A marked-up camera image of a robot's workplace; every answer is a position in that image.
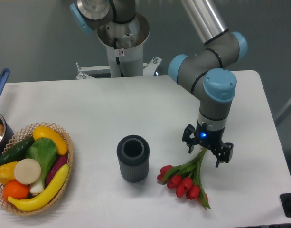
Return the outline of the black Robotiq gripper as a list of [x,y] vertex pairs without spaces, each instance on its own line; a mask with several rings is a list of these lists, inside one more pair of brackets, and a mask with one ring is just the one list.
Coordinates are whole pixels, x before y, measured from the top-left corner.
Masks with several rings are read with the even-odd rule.
[[204,130],[202,126],[196,129],[192,125],[188,125],[183,132],[182,141],[186,143],[188,152],[192,153],[195,145],[201,145],[212,151],[216,156],[216,168],[220,163],[229,163],[233,155],[234,145],[230,142],[222,142],[224,128],[218,131]]

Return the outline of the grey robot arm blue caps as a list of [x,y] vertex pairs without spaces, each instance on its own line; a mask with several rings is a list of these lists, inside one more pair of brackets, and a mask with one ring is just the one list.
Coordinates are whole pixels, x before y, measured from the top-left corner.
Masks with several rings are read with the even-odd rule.
[[[210,0],[184,0],[182,5],[205,49],[195,56],[178,55],[168,75],[200,101],[196,126],[187,126],[182,140],[209,149],[217,163],[228,163],[233,145],[223,142],[236,77],[226,68],[247,52],[247,41],[229,32]],[[96,31],[106,46],[111,77],[143,76],[143,44],[149,36],[147,20],[136,11],[133,0],[75,0],[70,11],[86,33]]]

